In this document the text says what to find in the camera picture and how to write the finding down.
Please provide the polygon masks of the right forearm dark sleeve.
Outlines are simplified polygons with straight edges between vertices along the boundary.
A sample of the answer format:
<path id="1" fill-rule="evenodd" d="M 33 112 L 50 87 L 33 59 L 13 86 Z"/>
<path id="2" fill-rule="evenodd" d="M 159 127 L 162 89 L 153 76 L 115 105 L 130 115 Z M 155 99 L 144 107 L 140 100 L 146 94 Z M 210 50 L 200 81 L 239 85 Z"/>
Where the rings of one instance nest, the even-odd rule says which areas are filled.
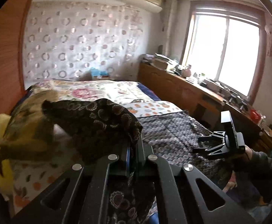
<path id="1" fill-rule="evenodd" d="M 245 147 L 245 153 L 232 159 L 232 164 L 235 173 L 247 178 L 265 203 L 272 201 L 272 158 Z"/>

